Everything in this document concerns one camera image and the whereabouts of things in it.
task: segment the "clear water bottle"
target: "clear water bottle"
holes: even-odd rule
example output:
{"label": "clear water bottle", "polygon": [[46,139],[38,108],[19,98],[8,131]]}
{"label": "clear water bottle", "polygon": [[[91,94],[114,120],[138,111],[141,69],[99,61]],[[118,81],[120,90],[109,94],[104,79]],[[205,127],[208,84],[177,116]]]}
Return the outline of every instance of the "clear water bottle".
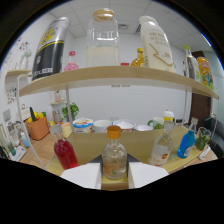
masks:
{"label": "clear water bottle", "polygon": [[108,144],[102,151],[103,173],[111,180],[121,179],[126,172],[127,152],[120,143],[121,128],[107,128]]}
{"label": "clear water bottle", "polygon": [[163,167],[173,149],[173,140],[171,132],[174,128],[172,121],[166,121],[164,124],[163,135],[158,137],[154,143],[152,153],[149,157],[149,164],[153,166]]}
{"label": "clear water bottle", "polygon": [[189,156],[194,146],[197,123],[198,123],[198,119],[195,117],[192,117],[191,125],[188,129],[188,133],[185,134],[182,138],[180,146],[177,150],[177,155],[182,159],[187,158]]}
{"label": "clear water bottle", "polygon": [[86,37],[86,67],[120,65],[120,42],[114,11],[101,8],[93,13]]}

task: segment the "shelf bracket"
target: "shelf bracket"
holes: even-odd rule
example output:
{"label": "shelf bracket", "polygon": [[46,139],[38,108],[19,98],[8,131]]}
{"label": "shelf bracket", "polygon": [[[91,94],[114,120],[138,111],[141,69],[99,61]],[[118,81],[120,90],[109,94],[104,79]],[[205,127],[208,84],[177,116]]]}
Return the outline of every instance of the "shelf bracket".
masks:
{"label": "shelf bracket", "polygon": [[30,149],[32,150],[34,156],[37,158],[37,161],[40,163],[41,167],[46,170],[46,167],[44,166],[44,164],[41,162],[40,158],[38,157],[35,149],[33,148],[33,145],[30,141],[30,138],[29,138],[29,135],[27,133],[27,129],[25,128],[25,125],[24,125],[24,122],[23,122],[23,119],[22,119],[22,114],[21,114],[21,110],[20,110],[20,101],[19,101],[19,81],[20,81],[20,78],[21,77],[32,77],[32,75],[30,75],[29,73],[28,74],[21,74],[17,77],[17,108],[18,108],[18,114],[19,114],[19,118],[21,120],[21,126],[22,126],[22,129],[23,129],[23,132],[26,136],[26,139],[30,145]]}

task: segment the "wooden shelf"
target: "wooden shelf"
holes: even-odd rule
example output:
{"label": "wooden shelf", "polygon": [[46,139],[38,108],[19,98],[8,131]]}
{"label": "wooden shelf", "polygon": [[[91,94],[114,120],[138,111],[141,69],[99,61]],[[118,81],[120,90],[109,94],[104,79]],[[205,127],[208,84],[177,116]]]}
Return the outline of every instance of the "wooden shelf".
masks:
{"label": "wooden shelf", "polygon": [[21,74],[27,74],[31,72],[30,69],[15,69],[15,70],[9,70],[5,77],[11,77],[11,76],[19,76]]}
{"label": "wooden shelf", "polygon": [[63,102],[65,102],[66,100],[61,100],[61,101],[59,101],[59,102],[52,102],[51,104],[59,104],[59,103],[63,103]]}
{"label": "wooden shelf", "polygon": [[91,67],[57,73],[34,80],[22,88],[19,94],[25,96],[48,91],[107,85],[156,86],[187,90],[219,99],[214,91],[193,79],[159,69],[131,66]]}
{"label": "wooden shelf", "polygon": [[[183,169],[186,164],[193,161],[203,152],[193,148],[187,158],[181,159],[177,156],[177,150],[181,143],[182,137],[187,132],[188,129],[184,126],[174,127],[172,131],[171,138],[173,140],[173,149],[163,167],[169,174]],[[154,142],[162,134],[162,129],[152,131],[122,132],[120,142],[126,148],[127,153],[142,163],[148,164],[148,158],[152,152]],[[106,133],[71,133],[68,137],[68,141],[73,145],[79,165],[85,165],[92,159],[101,155],[104,146],[108,143]],[[54,156],[48,164],[47,171],[58,176],[63,173],[64,169],[60,165],[60,162],[56,156]],[[112,181],[103,176],[102,189],[111,188],[127,189],[128,178],[125,176],[121,180]]]}

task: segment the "green plant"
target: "green plant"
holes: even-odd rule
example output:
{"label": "green plant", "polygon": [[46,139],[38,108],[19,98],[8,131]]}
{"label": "green plant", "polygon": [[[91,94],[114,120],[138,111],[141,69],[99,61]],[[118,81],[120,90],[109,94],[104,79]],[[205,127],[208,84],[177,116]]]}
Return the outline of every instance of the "green plant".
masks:
{"label": "green plant", "polygon": [[[76,117],[77,114],[79,113],[78,106],[73,102],[72,104],[70,104],[70,109],[71,109],[71,114],[74,114],[74,116]],[[65,103],[65,107],[62,107],[61,111],[62,111],[64,118],[66,118],[68,115],[67,103]]]}

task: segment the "small cup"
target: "small cup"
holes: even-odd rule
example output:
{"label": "small cup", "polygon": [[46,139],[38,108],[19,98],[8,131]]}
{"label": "small cup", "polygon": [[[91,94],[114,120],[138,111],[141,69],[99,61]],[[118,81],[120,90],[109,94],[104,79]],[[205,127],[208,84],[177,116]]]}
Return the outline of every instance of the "small cup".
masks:
{"label": "small cup", "polygon": [[94,133],[103,133],[107,131],[107,127],[112,125],[112,121],[98,120],[93,122]]}
{"label": "small cup", "polygon": [[154,117],[153,120],[150,120],[148,122],[148,125],[151,126],[150,124],[153,122],[153,129],[163,129],[163,123],[164,119],[161,117]]}
{"label": "small cup", "polygon": [[68,138],[69,135],[72,133],[71,125],[69,122],[64,123],[61,125],[62,128],[62,135],[64,138]]}

